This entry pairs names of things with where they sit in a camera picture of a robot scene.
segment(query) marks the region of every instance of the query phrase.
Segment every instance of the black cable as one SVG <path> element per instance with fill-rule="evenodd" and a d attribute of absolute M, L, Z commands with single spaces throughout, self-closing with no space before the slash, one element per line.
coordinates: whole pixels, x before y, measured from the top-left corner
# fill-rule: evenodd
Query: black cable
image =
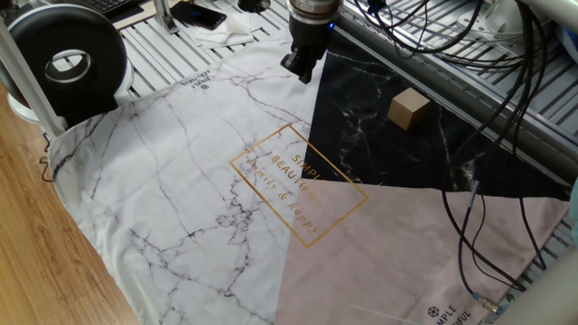
<path fill-rule="evenodd" d="M 361 11 L 361 13 L 363 14 L 363 16 L 368 20 L 368 22 L 370 22 L 371 24 L 377 26 L 378 28 L 381 28 L 392 40 L 394 40 L 394 42 L 397 42 L 402 48 L 406 49 L 406 50 L 410 50 L 410 51 L 415 51 L 416 53 L 422 53 L 422 54 L 426 54 L 426 53 L 439 53 L 442 51 L 445 51 L 449 48 L 451 48 L 453 45 L 457 44 L 458 42 L 460 42 L 463 38 L 466 37 L 466 35 L 471 31 L 471 28 L 473 27 L 476 19 L 475 17 L 478 16 L 478 14 L 481 11 L 481 6 L 484 3 L 484 0 L 477 0 L 476 3 L 476 7 L 474 8 L 473 11 L 473 15 L 472 15 L 472 19 L 470 19 L 470 22 L 468 23 L 468 25 L 466 26 L 466 28 L 461 31 L 458 35 L 456 35 L 456 37 L 450 41 L 448 41 L 447 43 L 445 43 L 444 45 L 436 48 L 436 49 L 417 49 L 414 46 L 408 45 L 404 42 L 402 42 L 401 40 L 399 40 L 397 38 L 397 36 L 395 36 L 393 34 L 392 31 L 389 30 L 388 26 L 386 26 L 383 21 L 381 20 L 381 17 L 379 16 L 379 14 L 376 14 L 375 17 L 378 20 L 378 24 L 374 23 L 371 19 L 369 19 L 369 17 L 366 15 L 365 11 L 363 10 L 363 8 L 361 8 L 361 5 L 359 4 L 359 0 L 354 0 L 357 8 Z"/>
<path fill-rule="evenodd" d="M 514 135 L 514 142 L 513 142 L 513 158 L 515 159 L 515 163 L 517 163 L 517 158 L 515 157 L 515 152 L 516 152 L 516 142 L 517 142 L 517 130 L 519 130 L 519 126 L 520 123 L 523 119 L 524 114 L 526 113 L 528 107 L 529 107 L 529 103 L 530 101 L 533 99 L 533 97 L 536 95 L 540 83 L 542 81 L 542 78 L 544 77 L 544 73 L 545 73 L 545 65 L 547 64 L 547 44 L 545 43 L 545 35 L 544 35 L 544 31 L 542 29 L 542 26 L 539 24 L 539 21 L 537 20 L 537 17 L 535 17 L 533 15 L 533 13 L 531 12 L 531 10 L 529 10 L 529 8 L 526 5 L 523 5 L 521 3 L 518 3 L 518 6 L 520 8 L 520 14 L 522 14 L 523 20 L 524 20 L 524 28 L 525 31 L 533 31 L 533 26 L 532 26 L 532 22 L 536 23 L 536 25 L 538 26 L 538 32 L 540 34 L 540 39 L 541 39 L 541 49 L 542 49 L 542 67 L 538 76 L 538 81 L 536 82 L 534 89 L 532 90 L 532 93 L 529 93 L 529 90 L 531 88 L 531 82 L 532 82 L 532 76 L 533 76 L 533 60 L 534 60 L 534 39 L 533 39 L 533 33 L 532 32 L 525 32 L 525 41 L 526 41 L 526 50 L 525 50 L 525 62 L 527 62 L 527 79 L 526 79 L 526 85 L 524 87 L 524 92 L 518 102 L 518 105 L 516 107 L 516 110 L 514 111 L 514 113 L 510 116 L 510 118 L 507 121 L 507 125 L 506 128 L 503 130 L 503 132 L 500 134 L 499 139 L 494 143 L 494 146 L 492 147 L 492 149 L 489 152 L 489 155 L 486 157 L 486 160 L 484 162 L 484 164 L 482 164 L 482 168 L 481 170 L 483 171 L 483 169 L 485 169 L 485 167 L 487 166 L 489 160 L 491 159 L 491 157 L 493 156 L 493 154 L 496 151 L 496 148 L 499 147 L 499 144 L 501 142 L 501 140 L 504 138 L 505 134 L 508 132 L 508 130 L 511 128 L 511 126 L 513 126 L 514 124 L 517 125 L 516 127 L 516 131 L 515 131 L 515 135 Z M 518 75 L 519 77 L 524 76 L 523 72 L 520 72 L 520 74 Z M 517 177 L 517 166 L 515 166 L 515 176 Z M 534 249 L 536 250 L 536 254 L 539 256 L 540 262 L 542 264 L 542 267 L 545 268 L 545 263 L 544 260 L 541 256 L 541 253 L 539 251 L 539 249 L 537 248 L 537 244 L 536 244 L 536 240 L 534 238 L 534 235 L 532 234 L 532 231 L 529 227 L 529 225 L 527 224 L 527 217 L 526 217 L 526 212 L 524 209 L 524 201 L 521 198 L 521 193 L 520 193 L 520 188 L 519 188 L 519 182 L 517 183 L 517 191 L 518 191 L 518 196 L 519 196 L 519 201 L 520 201 L 520 209 L 522 212 L 522 219 L 524 220 L 524 224 L 526 226 L 528 235 L 530 236 L 530 240 L 532 241 L 532 245 L 534 247 Z M 477 261 L 475 260 L 475 255 L 473 254 L 473 250 L 472 250 L 472 255 L 474 258 L 474 263 L 477 265 Z M 481 270 L 485 275 L 500 281 L 501 283 L 505 283 L 503 281 L 501 281 L 500 279 L 497 279 L 494 276 L 490 276 L 489 274 L 487 274 L 486 272 L 484 272 L 483 270 Z"/>
<path fill-rule="evenodd" d="M 472 241 L 471 241 L 471 246 L 475 247 L 476 246 L 476 240 L 478 240 L 478 236 L 480 235 L 481 229 L 484 227 L 484 223 L 486 222 L 486 200 L 484 199 L 484 196 L 481 194 L 481 208 L 482 208 L 482 215 L 481 215 L 481 223 L 480 226 L 478 227 L 478 231 L 476 232 L 476 236 L 473 237 Z M 473 251 L 471 252 L 471 259 L 473 260 L 473 263 L 476 265 L 476 267 L 478 268 L 478 270 L 480 270 L 480 272 L 482 272 L 483 274 L 485 274 L 486 276 L 488 276 L 491 279 L 494 279 L 496 281 L 498 281 L 499 283 L 503 283 L 505 285 L 507 285 L 508 287 L 518 290 L 520 292 L 523 292 L 526 290 L 526 287 L 521 285 L 520 286 L 515 286 L 512 285 L 510 283 L 507 283 L 501 279 L 499 279 L 498 277 L 487 273 L 486 271 L 484 271 L 479 265 L 478 265 L 478 259 L 476 259 L 476 255 L 473 254 Z"/>
<path fill-rule="evenodd" d="M 530 98 L 528 99 L 528 103 L 527 103 L 527 106 L 526 106 L 524 112 L 522 113 L 522 115 L 520 116 L 520 118 L 517 121 L 516 129 L 514 130 L 514 140 L 512 141 L 512 157 L 514 160 L 514 179 L 515 179 L 515 183 L 517 186 L 517 192 L 518 192 L 518 196 L 519 196 L 520 212 L 522 213 L 522 220 L 524 221 L 524 227 L 526 228 L 526 232 L 528 233 L 528 236 L 530 237 L 530 241 L 532 242 L 532 247 L 536 251 L 536 255 L 538 256 L 538 259 L 540 260 L 540 264 L 542 266 L 542 270 L 544 271 L 546 269 L 546 264 L 545 264 L 544 258 L 542 257 L 542 252 L 540 252 L 540 250 L 537 246 L 537 243 L 536 243 L 536 239 L 534 238 L 534 234 L 532 233 L 532 229 L 530 228 L 530 226 L 527 222 L 526 209 L 524 208 L 524 199 L 522 198 L 522 193 L 520 190 L 521 184 L 520 184 L 518 167 L 517 167 L 518 161 L 517 161 L 517 157 L 516 157 L 517 135 L 519 132 L 519 128 L 520 128 L 520 125 L 522 123 L 524 114 L 526 113 L 526 110 L 529 107 L 529 101 L 531 101 L 534 98 L 534 96 L 536 95 L 536 93 L 540 87 L 540 84 L 542 82 L 542 78 L 544 77 L 544 74 L 545 74 L 545 65 L 547 63 L 547 44 L 545 41 L 544 30 L 542 29 L 542 26 L 540 25 L 539 20 L 537 19 L 536 15 L 529 8 L 527 8 L 526 11 L 528 12 L 528 14 L 530 14 L 532 21 L 534 23 L 536 23 L 536 25 L 538 26 L 538 34 L 540 36 L 540 42 L 542 43 L 542 45 L 544 45 L 544 48 L 542 50 L 542 66 L 540 67 L 540 73 L 538 75 L 538 80 L 536 82 L 534 90 L 532 91 L 532 94 L 530 95 Z"/>
<path fill-rule="evenodd" d="M 532 19 L 527 15 L 526 8 L 520 2 L 517 2 L 517 5 L 520 11 L 520 15 L 522 16 L 522 27 L 524 31 L 525 43 L 524 60 L 527 61 L 527 78 L 525 79 L 524 90 L 522 91 L 520 100 L 517 102 L 514 112 L 506 121 L 506 125 L 502 132 L 499 134 L 498 139 L 494 141 L 492 147 L 484 154 L 483 163 L 481 167 L 475 172 L 474 180 L 481 180 L 482 174 L 487 170 L 488 164 L 493 159 L 496 151 L 499 149 L 499 145 L 501 144 L 502 140 L 506 137 L 510 128 L 516 123 L 520 112 L 525 111 L 526 106 L 529 105 L 530 89 L 532 88 L 532 77 L 534 74 L 534 34 L 532 32 L 527 32 L 532 31 L 533 26 Z"/>
<path fill-rule="evenodd" d="M 417 45 L 415 46 L 417 49 L 419 49 L 419 47 L 422 44 L 422 39 L 424 38 L 424 33 L 425 33 L 425 30 L 427 29 L 427 24 L 429 24 L 429 18 L 427 16 L 427 3 L 428 2 L 429 2 L 429 0 L 425 0 L 422 2 L 422 5 L 418 6 L 418 8 L 422 8 L 422 7 L 424 8 L 425 18 L 424 18 L 424 28 L 422 29 L 422 33 L 419 35 L 419 39 L 417 40 Z M 389 5 L 387 6 L 387 10 L 389 10 L 389 17 L 391 19 L 390 28 L 391 28 L 391 31 L 393 32 L 394 28 L 395 28 L 395 26 L 393 24 L 393 22 L 394 22 L 393 17 L 394 16 L 393 16 L 393 13 L 391 12 L 391 7 Z M 415 56 L 415 51 L 411 51 L 409 56 L 404 57 L 402 55 L 402 53 L 399 51 L 399 48 L 397 47 L 397 41 L 396 40 L 394 40 L 394 47 L 396 48 L 397 55 L 399 55 L 399 57 L 404 59 L 404 60 L 412 59 Z"/>
<path fill-rule="evenodd" d="M 471 192 L 470 205 L 468 206 L 468 209 L 466 210 L 466 215 L 463 219 L 463 224 L 461 225 L 460 242 L 458 243 L 458 270 L 460 271 L 461 282 L 463 283 L 463 286 L 466 288 L 468 293 L 470 293 L 472 296 L 474 294 L 474 291 L 470 288 L 470 285 L 468 284 L 468 281 L 466 280 L 466 275 L 463 272 L 463 262 L 462 262 L 461 251 L 463 249 L 463 242 L 464 242 L 464 239 L 466 236 L 466 227 L 468 226 L 468 220 L 470 219 L 471 206 L 473 204 L 474 199 L 476 198 L 476 190 L 477 189 L 478 189 L 478 183 L 476 182 L 476 185 L 474 185 L 474 189 Z"/>
<path fill-rule="evenodd" d="M 450 219 L 450 221 L 452 222 L 453 227 L 455 228 L 455 230 L 458 232 L 458 234 L 461 236 L 462 232 L 460 227 L 458 226 L 458 224 L 455 221 L 455 218 L 453 217 L 452 214 L 452 210 L 450 209 L 450 204 L 448 203 L 448 199 L 447 199 L 447 185 L 448 185 L 448 179 L 450 176 L 450 171 L 453 167 L 453 163 L 455 162 L 455 160 L 457 159 L 457 157 L 460 156 L 461 151 L 468 145 L 470 144 L 470 142 L 477 136 L 479 135 L 483 130 L 486 129 L 486 127 L 488 127 L 500 114 L 501 112 L 506 108 L 506 105 L 508 104 L 508 102 L 514 97 L 516 90 L 520 87 L 520 85 L 522 84 L 522 80 L 523 80 L 523 76 L 526 73 L 526 69 L 527 69 L 527 60 L 524 60 L 522 62 L 522 66 L 520 68 L 520 73 L 517 76 L 516 81 L 514 82 L 514 86 L 512 86 L 512 89 L 509 91 L 508 95 L 506 96 L 506 98 L 504 98 L 504 101 L 500 104 L 499 107 L 496 108 L 496 110 L 494 111 L 494 114 L 480 127 L 478 127 L 461 145 L 460 147 L 456 150 L 456 152 L 452 155 L 452 157 L 450 158 L 450 161 L 448 162 L 447 167 L 445 168 L 445 171 L 443 172 L 443 178 L 442 178 L 442 200 L 443 200 L 443 206 L 445 208 L 445 211 L 448 215 L 448 218 Z M 481 261 L 483 261 L 486 265 L 488 265 L 490 268 L 492 268 L 494 271 L 496 271 L 497 273 L 501 274 L 502 276 L 504 276 L 506 279 L 508 279 L 509 281 L 511 281 L 512 283 L 518 285 L 519 283 L 517 282 L 516 279 L 514 279 L 512 276 L 510 276 L 509 274 L 507 274 L 505 271 L 503 271 L 501 268 L 499 268 L 498 266 L 494 265 L 488 258 L 486 258 L 483 254 L 481 254 L 480 252 L 478 252 L 477 250 L 474 249 L 474 247 L 472 247 L 471 243 L 468 241 L 467 238 L 463 239 L 463 244 L 465 244 L 471 251 L 473 254 L 475 254 Z"/>

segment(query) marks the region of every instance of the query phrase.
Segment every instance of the wire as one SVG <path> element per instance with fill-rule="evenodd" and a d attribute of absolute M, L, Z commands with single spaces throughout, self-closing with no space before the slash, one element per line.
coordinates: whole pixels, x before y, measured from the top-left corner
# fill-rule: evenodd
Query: wire
<path fill-rule="evenodd" d="M 471 246 L 475 247 L 476 246 L 476 240 L 478 240 L 478 236 L 480 235 L 481 229 L 484 226 L 484 222 L 486 222 L 486 200 L 484 199 L 484 196 L 481 194 L 481 210 L 482 210 L 482 215 L 481 215 L 481 223 L 480 226 L 478 227 L 478 231 L 476 232 L 476 236 L 473 237 L 472 241 L 471 241 Z M 483 274 L 485 274 L 486 276 L 488 276 L 491 279 L 494 279 L 496 281 L 498 281 L 499 283 L 503 283 L 505 285 L 507 285 L 508 287 L 518 290 L 520 292 L 523 292 L 526 290 L 526 287 L 523 286 L 522 284 L 520 284 L 520 286 L 515 286 L 512 285 L 510 283 L 507 283 L 501 279 L 499 279 L 498 277 L 491 275 L 489 273 L 487 273 L 486 271 L 484 271 L 479 265 L 478 265 L 478 259 L 476 259 L 476 255 L 473 254 L 473 251 L 471 252 L 471 259 L 473 260 L 473 263 L 476 265 L 476 267 L 478 268 L 478 270 L 480 270 L 480 272 L 482 272 Z"/>
<path fill-rule="evenodd" d="M 540 42 L 543 43 L 544 48 L 542 50 L 542 66 L 540 67 L 540 73 L 538 75 L 538 80 L 535 84 L 535 87 L 534 87 L 534 90 L 532 91 L 532 94 L 530 95 L 530 98 L 528 99 L 528 103 L 527 103 L 524 111 L 522 112 L 522 115 L 519 117 L 517 124 L 516 124 L 516 129 L 514 131 L 514 140 L 512 142 L 512 157 L 514 160 L 514 179 L 515 179 L 515 182 L 517 185 L 517 192 L 518 192 L 518 196 L 519 196 L 520 212 L 522 213 L 522 220 L 524 221 L 524 227 L 526 228 L 526 232 L 528 233 L 528 236 L 530 237 L 530 241 L 532 242 L 532 247 L 536 251 L 536 255 L 538 256 L 538 259 L 540 260 L 540 264 L 542 266 L 542 270 L 544 271 L 546 269 L 546 264 L 545 264 L 544 258 L 542 257 L 542 253 L 538 249 L 536 239 L 534 238 L 534 234 L 532 233 L 532 229 L 530 228 L 530 226 L 528 225 L 528 222 L 527 222 L 526 209 L 524 208 L 524 199 L 522 198 L 522 193 L 520 190 L 521 185 L 520 185 L 520 179 L 519 179 L 518 167 L 517 167 L 518 161 L 517 161 L 517 157 L 516 157 L 517 135 L 519 132 L 519 128 L 520 128 L 521 122 L 523 120 L 523 116 L 529 107 L 529 102 L 534 98 L 538 89 L 540 88 L 542 78 L 544 77 L 544 74 L 545 74 L 545 65 L 547 63 L 547 50 L 546 50 L 547 44 L 545 42 L 544 30 L 542 29 L 542 26 L 539 24 L 539 21 L 538 21 L 536 15 L 531 10 L 529 10 L 529 8 L 527 9 L 527 12 L 531 15 L 532 21 L 534 23 L 537 22 L 536 25 L 538 27 L 538 34 L 540 36 Z"/>
<path fill-rule="evenodd" d="M 470 219 L 471 206 L 473 206 L 473 201 L 476 199 L 476 192 L 478 191 L 479 186 L 480 186 L 480 182 L 476 181 L 473 185 L 473 189 L 471 190 L 470 205 L 468 205 L 466 215 L 463 218 L 463 225 L 461 226 L 461 233 L 460 233 L 460 242 L 458 243 L 458 269 L 460 271 L 461 282 L 463 283 L 463 286 L 466 288 L 468 293 L 470 293 L 472 296 L 474 294 L 474 291 L 470 288 L 470 285 L 468 284 L 468 281 L 466 280 L 466 275 L 463 272 L 463 262 L 462 262 L 461 251 L 463 249 L 463 241 L 466 237 L 466 227 L 468 226 L 468 220 Z"/>
<path fill-rule="evenodd" d="M 429 2 L 429 0 L 425 0 L 425 1 L 422 2 L 422 5 L 417 6 L 417 9 L 421 9 L 422 7 L 424 8 L 425 20 L 424 20 L 424 28 L 422 29 L 422 33 L 419 35 L 419 39 L 417 40 L 417 45 L 416 45 L 416 47 L 415 47 L 416 49 L 419 49 L 419 47 L 420 47 L 421 44 L 422 44 L 422 39 L 424 38 L 424 33 L 425 33 L 425 30 L 427 29 L 427 24 L 428 24 L 428 22 L 429 22 L 428 17 L 427 17 L 427 3 L 428 3 L 428 2 Z M 391 27 L 391 30 L 393 31 L 393 30 L 394 30 L 393 15 L 391 14 L 391 8 L 389 8 L 389 5 L 387 5 L 387 10 L 389 10 L 389 13 L 390 13 L 390 15 L 389 15 L 389 17 L 391 18 L 390 27 Z M 394 46 L 396 47 L 397 55 L 399 55 L 402 59 L 409 60 L 409 59 L 412 59 L 412 58 L 415 56 L 415 51 L 411 51 L 411 53 L 409 54 L 409 56 L 404 57 L 404 56 L 401 54 L 401 52 L 399 51 L 399 48 L 397 47 L 397 42 L 396 42 L 396 40 L 394 40 Z"/>
<path fill-rule="evenodd" d="M 526 85 L 524 87 L 524 91 L 523 94 L 518 102 L 518 105 L 514 111 L 514 113 L 510 116 L 510 118 L 507 121 L 507 125 L 506 128 L 503 130 L 503 132 L 500 134 L 499 138 L 496 140 L 496 142 L 494 143 L 492 149 L 489 151 L 489 155 L 486 157 L 484 164 L 482 164 L 482 167 L 480 169 L 480 172 L 483 172 L 483 170 L 487 167 L 487 164 L 489 162 L 489 160 L 491 159 L 491 157 L 493 157 L 493 154 L 496 152 L 496 148 L 499 147 L 499 144 L 501 143 L 502 139 L 505 137 L 505 134 L 508 132 L 508 130 L 511 128 L 511 126 L 513 126 L 514 124 L 516 124 L 516 131 L 514 134 L 514 140 L 513 140 L 513 149 L 512 149 L 512 157 L 514 159 L 514 164 L 515 164 L 515 178 L 516 178 L 516 183 L 517 183 L 517 192 L 518 192 L 518 196 L 519 196 L 519 202 L 520 202 L 520 211 L 522 213 L 522 219 L 524 220 L 524 224 L 527 230 L 527 233 L 530 237 L 530 240 L 532 242 L 532 245 L 536 251 L 536 254 L 538 255 L 538 258 L 540 259 L 540 263 L 542 265 L 542 268 L 545 269 L 545 262 L 544 259 L 542 258 L 542 255 L 537 247 L 536 244 L 536 240 L 534 238 L 534 235 L 532 234 L 532 231 L 527 223 L 527 217 L 526 217 L 526 212 L 524 209 L 524 201 L 522 199 L 522 195 L 520 192 L 520 185 L 519 185 L 519 181 L 517 179 L 518 175 L 517 175 L 517 157 L 515 156 L 516 154 L 516 143 L 517 143 L 517 131 L 519 130 L 521 121 L 523 120 L 523 116 L 526 113 L 528 107 L 529 107 L 529 103 L 530 101 L 533 99 L 533 97 L 536 95 L 539 86 L 541 84 L 542 78 L 544 77 L 544 73 L 545 73 L 545 65 L 547 64 L 547 43 L 545 40 L 545 35 L 544 35 L 544 31 L 542 29 L 542 26 L 539 24 L 539 21 L 537 20 L 537 17 L 535 17 L 533 15 L 533 13 L 531 12 L 531 10 L 529 10 L 529 7 L 527 7 L 527 5 L 523 5 L 520 2 L 518 2 L 518 7 L 520 9 L 520 14 L 522 15 L 523 18 L 523 24 L 524 24 L 524 29 L 525 31 L 528 30 L 533 30 L 533 23 L 536 23 L 537 29 L 538 29 L 538 33 L 540 35 L 540 40 L 541 40 L 541 49 L 542 49 L 542 66 L 541 66 L 541 70 L 538 76 L 538 80 L 534 86 L 534 89 L 532 90 L 531 94 L 530 94 L 530 88 L 531 88 L 531 83 L 532 83 L 532 76 L 533 76 L 533 57 L 534 57 L 534 39 L 533 39 L 533 33 L 532 32 L 528 32 L 525 33 L 525 41 L 526 41 L 526 50 L 525 50 L 525 60 L 524 62 L 527 63 L 527 70 L 525 71 L 521 71 L 520 74 L 518 75 L 518 78 L 521 76 L 524 76 L 524 74 L 527 72 L 527 79 L 526 79 Z M 477 261 L 475 259 L 475 255 L 473 254 L 473 250 L 472 250 L 472 255 L 473 255 L 473 259 L 474 259 L 474 263 L 477 265 Z M 486 272 L 484 272 L 483 270 L 481 270 L 481 268 L 478 266 L 478 268 L 480 269 L 480 271 L 482 271 L 485 275 L 491 277 L 492 279 L 495 279 L 497 281 L 500 281 L 501 283 L 505 283 L 503 281 L 501 281 L 500 279 L 497 279 L 494 276 L 491 276 L 489 274 L 487 274 Z M 519 283 L 515 283 L 515 285 L 519 286 L 519 288 L 517 288 L 517 290 L 520 290 L 521 288 L 524 288 L 523 286 L 519 285 Z"/>
<path fill-rule="evenodd" d="M 374 23 L 365 13 L 365 11 L 361 8 L 361 5 L 359 4 L 359 0 L 354 0 L 355 4 L 357 6 L 357 8 L 361 11 L 361 13 L 363 14 L 363 16 L 373 25 L 376 25 L 378 28 L 381 28 L 392 40 L 394 40 L 395 42 L 397 42 L 402 48 L 406 49 L 406 50 L 410 50 L 410 51 L 415 51 L 416 53 L 422 53 L 422 54 L 426 54 L 426 53 L 439 53 L 441 51 L 445 51 L 449 48 L 451 48 L 452 46 L 454 46 L 455 44 L 457 44 L 458 42 L 460 42 L 470 31 L 471 28 L 473 27 L 474 23 L 475 23 L 475 19 L 470 19 L 470 22 L 468 23 L 468 26 L 466 26 L 466 28 L 461 31 L 458 35 L 455 36 L 455 38 L 453 38 L 453 40 L 450 40 L 448 42 L 446 42 L 444 45 L 435 48 L 435 49 L 417 49 L 416 47 L 412 46 L 412 45 L 408 45 L 405 42 L 402 42 L 399 38 L 397 38 L 397 36 L 394 35 L 394 33 L 392 31 L 389 30 L 389 27 L 387 27 L 383 21 L 381 20 L 381 17 L 379 16 L 379 14 L 375 14 L 376 19 L 378 20 L 378 23 Z M 476 7 L 474 8 L 473 11 L 473 15 L 472 17 L 477 17 L 478 14 L 480 13 L 481 10 L 481 6 L 483 5 L 484 0 L 477 0 L 476 3 Z"/>

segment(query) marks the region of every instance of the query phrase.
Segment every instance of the white metal bar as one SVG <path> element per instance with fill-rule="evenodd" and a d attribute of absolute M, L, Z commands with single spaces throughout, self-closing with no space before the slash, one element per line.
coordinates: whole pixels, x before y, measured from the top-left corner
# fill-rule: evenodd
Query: white metal bar
<path fill-rule="evenodd" d="M 171 44 L 151 29 L 147 23 L 138 23 L 135 25 L 135 28 L 178 70 L 177 72 L 181 73 L 183 78 L 195 72 L 190 63 L 183 60 L 181 55 L 172 48 Z"/>
<path fill-rule="evenodd" d="M 210 62 L 205 60 L 200 53 L 195 50 L 192 50 L 183 40 L 181 37 L 167 33 L 163 27 L 155 21 L 155 19 L 149 19 L 147 21 L 148 25 L 151 26 L 155 31 L 157 31 L 166 41 L 168 41 L 171 46 L 183 56 L 185 60 L 187 60 L 194 69 L 197 71 L 201 71 L 207 67 Z"/>
<path fill-rule="evenodd" d="M 30 104 L 31 109 L 38 116 L 48 135 L 54 139 L 63 134 L 66 121 L 54 113 L 51 103 L 40 88 L 4 21 L 0 22 L 0 60 Z"/>
<path fill-rule="evenodd" d="M 154 61 L 158 62 L 161 66 L 161 73 L 169 80 L 169 82 L 174 82 L 176 80 L 181 80 L 184 78 L 183 75 L 169 62 L 157 49 L 156 46 L 152 45 L 148 40 L 146 40 L 143 35 L 141 35 L 133 27 L 128 27 L 123 30 L 123 34 L 126 38 L 133 43 L 135 48 L 143 53 L 144 56 L 151 56 Z"/>
<path fill-rule="evenodd" d="M 130 61 L 135 66 L 135 70 L 138 70 L 147 80 L 154 90 L 162 89 L 170 85 L 169 81 L 159 72 L 159 70 L 149 64 L 147 58 L 139 51 L 135 49 L 133 44 L 128 41 L 128 39 L 123 39 L 126 47 L 126 55 L 130 58 Z"/>
<path fill-rule="evenodd" d="M 138 96 L 141 98 L 154 92 L 152 86 L 148 85 L 141 76 L 141 74 L 136 70 L 135 70 L 135 79 L 133 80 L 132 87 L 135 90 L 136 94 L 138 94 Z"/>

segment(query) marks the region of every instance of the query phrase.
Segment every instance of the marble pattern cloth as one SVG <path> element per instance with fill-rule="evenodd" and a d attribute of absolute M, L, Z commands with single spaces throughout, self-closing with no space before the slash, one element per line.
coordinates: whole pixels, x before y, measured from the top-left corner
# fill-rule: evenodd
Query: marble pattern cloth
<path fill-rule="evenodd" d="M 427 308 L 434 304 L 466 312 L 464 324 L 480 320 L 484 310 L 455 276 L 457 236 L 438 190 L 353 185 L 347 174 L 306 180 L 311 170 L 297 156 L 311 150 L 323 61 L 305 86 L 279 65 L 290 45 L 284 31 L 53 142 L 57 192 L 138 319 L 398 324 L 356 305 L 433 324 Z M 331 195 L 317 200 L 313 190 Z M 452 207 L 463 209 L 467 197 L 450 193 Z M 287 204 L 314 210 L 312 201 L 325 209 L 307 218 Z M 500 221 L 517 201 L 489 202 L 494 218 L 479 248 L 517 276 L 533 251 L 519 218 Z M 528 201 L 540 245 L 566 208 L 560 200 Z M 507 289 L 476 277 L 471 262 L 466 268 L 490 297 Z"/>

